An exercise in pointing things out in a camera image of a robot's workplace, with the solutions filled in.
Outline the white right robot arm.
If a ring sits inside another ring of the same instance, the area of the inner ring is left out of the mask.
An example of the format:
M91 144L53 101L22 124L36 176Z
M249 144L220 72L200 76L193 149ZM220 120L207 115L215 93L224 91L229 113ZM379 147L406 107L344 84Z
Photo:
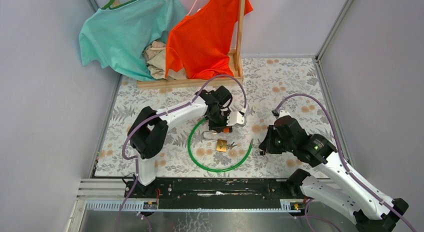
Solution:
M287 193L293 198L304 195L322 202L349 219L359 232L391 232L409 207L402 198L391 198L371 185L340 158L329 140L319 134L307 134L289 115L267 127L259 149L262 154L292 153L329 177L339 189L298 168L287 179Z

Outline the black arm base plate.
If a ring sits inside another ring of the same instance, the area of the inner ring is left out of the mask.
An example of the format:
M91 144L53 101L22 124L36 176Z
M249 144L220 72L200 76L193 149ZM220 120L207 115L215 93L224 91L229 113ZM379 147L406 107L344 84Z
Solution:
M124 184L125 196L155 202L203 204L284 200L301 204L307 201L300 188L285 179L160 177L146 186L137 183L135 189L131 189L132 180Z

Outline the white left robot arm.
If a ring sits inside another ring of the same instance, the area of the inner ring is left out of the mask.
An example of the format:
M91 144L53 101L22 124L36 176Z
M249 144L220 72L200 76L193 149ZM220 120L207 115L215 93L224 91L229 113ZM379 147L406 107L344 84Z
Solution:
M195 95L169 109L154 110L147 106L141 110L128 135L131 136L130 146L137 151L135 189L142 197L148 198L155 192L154 157L162 150L168 131L191 119L205 117L209 121L210 130L217 133L230 132L230 110L225 108L225 104L232 99L230 91L220 86L211 91L203 89L199 96Z

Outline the brass padlock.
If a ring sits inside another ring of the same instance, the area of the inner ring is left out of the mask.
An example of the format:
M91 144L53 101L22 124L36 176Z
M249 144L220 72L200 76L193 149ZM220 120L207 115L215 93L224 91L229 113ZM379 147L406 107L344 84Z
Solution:
M228 141L224 139L217 139L216 135L218 135L215 131L204 131L201 133L201 139L203 141L215 142L215 150L217 152L225 153L228 149Z

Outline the silver keys bunch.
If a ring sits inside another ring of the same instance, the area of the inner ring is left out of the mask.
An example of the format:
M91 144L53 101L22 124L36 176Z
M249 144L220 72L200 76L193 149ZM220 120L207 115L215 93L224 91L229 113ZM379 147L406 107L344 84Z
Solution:
M237 147L238 145L232 142L231 144L226 145L226 150L232 150L234 147Z

